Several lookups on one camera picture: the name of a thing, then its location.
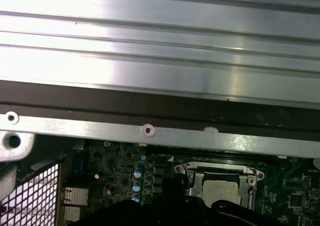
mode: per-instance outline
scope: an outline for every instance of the metal mesh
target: metal mesh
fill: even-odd
[[[17,187],[0,204],[1,226],[54,226],[58,164]]]

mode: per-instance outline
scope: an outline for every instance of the electrolytic capacitor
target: electrolytic capacitor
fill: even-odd
[[[133,176],[134,176],[136,179],[141,178],[141,176],[142,176],[142,170],[139,169],[139,168],[135,169],[134,172],[133,172]]]
[[[102,170],[99,170],[98,173],[96,173],[96,174],[94,175],[94,178],[99,179],[99,178],[101,178],[101,177],[104,176],[104,175],[105,175],[105,173],[104,173]]]
[[[106,194],[107,195],[113,195],[116,192],[116,186],[115,185],[111,185],[110,187],[108,187]]]
[[[133,194],[132,198],[133,201],[136,201],[137,203],[140,202],[140,195],[139,194]]]
[[[133,191],[139,192],[141,190],[141,184],[140,182],[134,182],[132,186]]]

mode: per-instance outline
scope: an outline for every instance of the metal bracket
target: metal bracket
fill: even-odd
[[[31,152],[35,135],[0,131],[0,140],[0,162],[17,161]]]
[[[16,165],[9,166],[0,174],[0,202],[15,189],[16,174]]]
[[[197,196],[200,198],[206,198],[207,194],[213,194],[216,197],[219,195],[227,195],[231,191],[234,192],[236,183],[230,183],[227,178],[234,177],[237,179],[239,204],[248,209],[254,209],[255,191],[257,189],[257,182],[265,178],[265,174],[254,168],[243,165],[228,165],[228,164],[216,164],[216,163],[203,163],[203,162],[188,162],[174,167],[176,173],[186,174],[190,181],[190,189],[188,194],[190,196]],[[219,180],[212,180],[210,177],[219,178]],[[211,192],[212,187],[207,186],[210,190],[205,189],[205,182],[217,182],[215,185],[217,192]],[[217,185],[219,184],[229,185],[230,189],[224,189],[223,192],[218,192]],[[206,205],[210,207],[212,202],[206,202]]]

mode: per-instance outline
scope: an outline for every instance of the metal frame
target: metal frame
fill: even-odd
[[[319,109],[319,2],[0,0],[0,79]]]
[[[219,133],[215,128],[196,131],[155,127],[154,135],[150,137],[147,132],[142,131],[143,126],[135,125],[29,116],[20,116],[19,122],[15,125],[6,125],[6,120],[4,115],[0,115],[1,128],[5,127],[15,132],[278,156],[320,157],[320,142],[226,134]]]
[[[0,0],[0,130],[320,158],[319,2]]]

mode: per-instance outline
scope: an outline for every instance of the circuit component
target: circuit component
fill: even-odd
[[[301,194],[291,194],[290,195],[290,201],[289,201],[289,207],[290,208],[301,208],[303,204],[303,195]]]
[[[193,195],[196,178],[203,176],[197,195],[208,206],[223,199],[284,224],[320,226],[320,171],[310,159],[94,140],[75,152],[72,168],[81,178],[71,177],[69,185],[88,189],[81,206],[88,214],[122,200],[152,203],[163,193],[164,178],[181,177],[185,193]]]
[[[186,162],[174,167],[189,178],[189,195],[203,199],[208,207],[218,200],[229,200],[253,209],[257,182],[265,174],[243,165]]]
[[[311,215],[308,213],[304,213],[302,216],[304,221],[307,222],[310,226],[320,226],[320,216]]]

